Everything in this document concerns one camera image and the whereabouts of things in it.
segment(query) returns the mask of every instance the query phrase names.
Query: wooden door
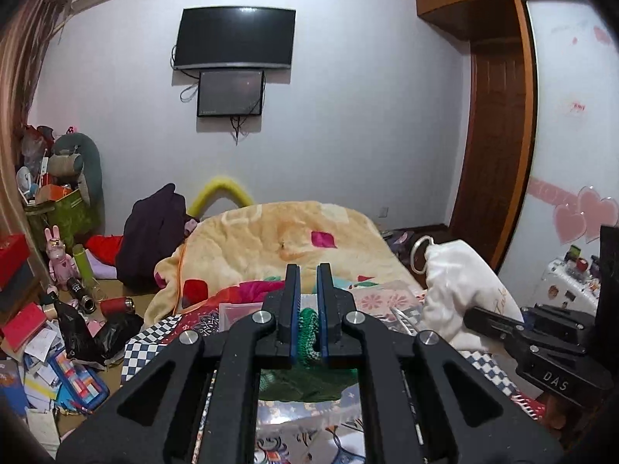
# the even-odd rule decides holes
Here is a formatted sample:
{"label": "wooden door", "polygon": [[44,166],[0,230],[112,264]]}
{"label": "wooden door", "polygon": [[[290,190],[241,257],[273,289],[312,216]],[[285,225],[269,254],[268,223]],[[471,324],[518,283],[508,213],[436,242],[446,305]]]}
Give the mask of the wooden door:
{"label": "wooden door", "polygon": [[519,173],[528,172],[522,163],[530,160],[522,42],[471,44],[471,57],[469,132],[450,230],[496,270],[505,232],[511,235],[518,219],[513,208],[525,183]]}

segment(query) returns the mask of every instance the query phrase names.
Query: heart decoration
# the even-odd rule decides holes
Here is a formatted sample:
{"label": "heart decoration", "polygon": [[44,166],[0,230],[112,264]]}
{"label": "heart decoration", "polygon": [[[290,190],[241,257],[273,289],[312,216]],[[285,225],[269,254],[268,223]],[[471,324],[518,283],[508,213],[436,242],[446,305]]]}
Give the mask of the heart decoration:
{"label": "heart decoration", "polygon": [[611,197],[601,198],[593,187],[584,187],[578,193],[578,210],[584,215],[587,224],[585,233],[587,243],[600,237],[602,225],[616,225],[619,221],[617,201]]}
{"label": "heart decoration", "polygon": [[556,234],[561,244],[567,244],[579,239],[587,231],[587,223],[583,213],[573,213],[567,204],[559,204],[552,214]]}

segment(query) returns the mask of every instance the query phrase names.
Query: pencil case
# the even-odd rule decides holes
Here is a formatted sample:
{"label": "pencil case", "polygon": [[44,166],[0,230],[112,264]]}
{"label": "pencil case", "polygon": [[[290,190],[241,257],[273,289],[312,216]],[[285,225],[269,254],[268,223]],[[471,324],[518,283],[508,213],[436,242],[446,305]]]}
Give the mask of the pencil case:
{"label": "pencil case", "polygon": [[64,348],[52,355],[48,364],[80,406],[93,410],[109,396],[108,386],[97,374],[91,368],[67,359]]}

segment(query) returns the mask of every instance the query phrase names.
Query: checkered fabric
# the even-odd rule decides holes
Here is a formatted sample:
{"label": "checkered fabric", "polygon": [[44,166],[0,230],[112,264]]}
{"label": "checkered fabric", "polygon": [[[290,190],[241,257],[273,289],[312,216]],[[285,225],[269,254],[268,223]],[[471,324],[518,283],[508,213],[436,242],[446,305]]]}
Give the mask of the checkered fabric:
{"label": "checkered fabric", "polygon": [[135,374],[144,368],[147,363],[157,356],[165,345],[157,343],[134,342],[125,346],[125,360],[121,371],[121,384],[131,380]]}
{"label": "checkered fabric", "polygon": [[176,323],[180,320],[181,316],[171,316],[162,319],[159,323],[153,324],[150,328],[134,336],[132,340],[146,343],[159,343],[164,336],[174,329]]}
{"label": "checkered fabric", "polygon": [[492,356],[479,351],[461,351],[460,354],[475,368],[481,371],[484,376],[492,382],[506,396],[512,396],[518,392],[516,385],[509,380],[503,370],[501,370]]}
{"label": "checkered fabric", "polygon": [[120,383],[124,385],[134,377],[146,364],[159,354],[165,345],[159,342],[170,333],[181,316],[171,316],[138,333],[125,345],[125,359],[121,371]]}

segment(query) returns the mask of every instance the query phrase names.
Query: black monitor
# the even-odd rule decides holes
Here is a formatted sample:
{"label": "black monitor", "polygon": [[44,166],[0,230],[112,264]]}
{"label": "black monitor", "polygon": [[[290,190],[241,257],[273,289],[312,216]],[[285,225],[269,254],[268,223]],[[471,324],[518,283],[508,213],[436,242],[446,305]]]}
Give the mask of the black monitor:
{"label": "black monitor", "polygon": [[185,9],[174,69],[290,68],[295,16],[267,7]]}
{"label": "black monitor", "polygon": [[262,114],[264,71],[204,70],[197,94],[198,117]]}

